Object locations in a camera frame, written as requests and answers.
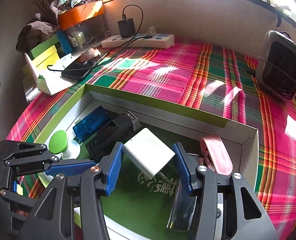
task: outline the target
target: wall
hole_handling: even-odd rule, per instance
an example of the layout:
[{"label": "wall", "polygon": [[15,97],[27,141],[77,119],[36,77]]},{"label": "wall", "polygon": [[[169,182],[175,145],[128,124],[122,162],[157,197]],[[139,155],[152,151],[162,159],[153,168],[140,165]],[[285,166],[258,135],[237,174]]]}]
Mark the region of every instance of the wall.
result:
[{"label": "wall", "polygon": [[24,58],[15,50],[18,35],[37,12],[27,0],[0,1],[0,140],[27,106],[22,86]]},{"label": "wall", "polygon": [[[151,26],[161,26],[177,37],[218,44],[257,57],[268,30],[287,31],[296,42],[296,29],[285,20],[276,28],[277,16],[246,0],[112,0],[104,4],[111,35],[118,35],[117,22],[122,9],[136,4],[144,11],[140,33]],[[141,13],[136,7],[125,11],[133,17],[136,28]]]}]

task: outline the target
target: black power adapter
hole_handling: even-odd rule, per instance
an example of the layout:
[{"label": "black power adapter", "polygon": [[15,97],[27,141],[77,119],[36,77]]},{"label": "black power adapter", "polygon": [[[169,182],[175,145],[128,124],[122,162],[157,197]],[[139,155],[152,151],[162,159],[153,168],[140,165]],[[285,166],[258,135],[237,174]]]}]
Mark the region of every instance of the black power adapter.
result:
[{"label": "black power adapter", "polygon": [[118,27],[122,38],[130,38],[136,34],[133,18],[123,18],[122,21],[118,22]]}]

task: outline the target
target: blue digital display device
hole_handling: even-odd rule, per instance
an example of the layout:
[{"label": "blue digital display device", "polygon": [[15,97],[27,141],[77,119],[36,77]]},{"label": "blue digital display device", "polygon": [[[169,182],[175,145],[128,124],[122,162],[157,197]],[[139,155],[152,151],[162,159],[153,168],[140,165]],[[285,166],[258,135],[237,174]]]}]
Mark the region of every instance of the blue digital display device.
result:
[{"label": "blue digital display device", "polygon": [[99,130],[102,124],[110,121],[108,112],[99,106],[73,127],[76,137],[85,142],[92,134]]}]

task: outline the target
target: black cable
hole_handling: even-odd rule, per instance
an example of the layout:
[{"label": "black cable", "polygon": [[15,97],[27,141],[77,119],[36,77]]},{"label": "black cable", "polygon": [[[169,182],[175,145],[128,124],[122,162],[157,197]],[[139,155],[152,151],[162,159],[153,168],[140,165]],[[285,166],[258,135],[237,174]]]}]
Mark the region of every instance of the black cable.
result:
[{"label": "black cable", "polygon": [[[140,28],[141,28],[141,25],[143,23],[143,10],[141,9],[141,7],[139,7],[138,5],[135,5],[135,4],[129,4],[127,5],[126,7],[123,8],[122,10],[122,18],[125,20],[127,17],[126,15],[124,14],[124,10],[129,7],[129,6],[136,6],[138,7],[140,10],[141,10],[141,22],[139,24],[139,27],[138,27],[138,30],[136,32],[136,34],[130,39],[128,40],[127,42],[117,46],[117,47],[114,47],[113,49],[117,49],[117,48],[120,48],[124,45],[126,45],[123,49],[121,49],[119,52],[117,52],[112,58],[110,58],[108,61],[110,62],[112,59],[114,59],[116,56],[118,56],[120,54],[121,51],[123,51],[128,45],[130,45],[131,43],[133,43],[134,41],[136,40],[139,40],[139,39],[149,39],[149,38],[152,38],[152,36],[143,36],[143,37],[139,37],[139,38],[135,38],[137,36],[137,34],[139,33],[140,31]],[[105,64],[108,64],[109,62],[104,62],[104,64],[100,64],[100,65],[97,65],[98,62],[102,61],[105,57],[106,57],[107,53],[101,58],[101,60],[98,60],[92,67],[89,67],[89,68],[79,68],[79,69],[67,69],[66,71],[77,71],[77,70],[89,70],[89,69],[92,69],[92,68],[95,68],[95,67],[99,67],[99,66],[102,66],[102,65],[105,65]],[[50,71],[57,71],[57,72],[62,72],[63,70],[58,70],[58,69],[51,69],[49,68],[49,66],[53,66],[53,65],[47,65],[47,69],[50,70]]]},{"label": "black cable", "polygon": [[[143,36],[143,37],[139,37],[139,38],[135,38],[134,40],[132,40],[128,45],[130,45],[131,43],[135,42],[136,40],[139,40],[139,39],[150,39],[152,38],[152,36]],[[124,49],[126,49],[127,47],[123,47],[120,51],[118,51],[115,55],[113,55],[112,58],[108,59],[107,61],[101,63],[98,65],[98,62],[102,61],[107,53],[101,58],[101,60],[98,60],[95,64],[93,64],[91,67],[88,67],[88,68],[78,68],[78,69],[67,69],[65,71],[76,71],[76,70],[89,70],[89,69],[92,69],[92,68],[96,68],[96,67],[100,67],[100,66],[103,66],[103,65],[106,65],[108,63],[110,63],[113,59],[115,59],[116,56],[118,56]],[[50,70],[50,71],[57,71],[57,72],[62,72],[63,70],[58,70],[58,69],[51,69],[49,68],[49,66],[52,66],[52,65],[47,65],[47,69]]]}]

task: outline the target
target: portable fan heater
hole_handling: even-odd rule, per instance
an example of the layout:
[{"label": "portable fan heater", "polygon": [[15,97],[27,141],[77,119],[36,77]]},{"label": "portable fan heater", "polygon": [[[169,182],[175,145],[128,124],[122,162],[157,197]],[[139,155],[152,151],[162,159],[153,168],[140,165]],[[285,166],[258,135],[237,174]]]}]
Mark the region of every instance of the portable fan heater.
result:
[{"label": "portable fan heater", "polygon": [[296,95],[296,44],[277,31],[268,31],[257,66],[256,80],[282,101]]}]

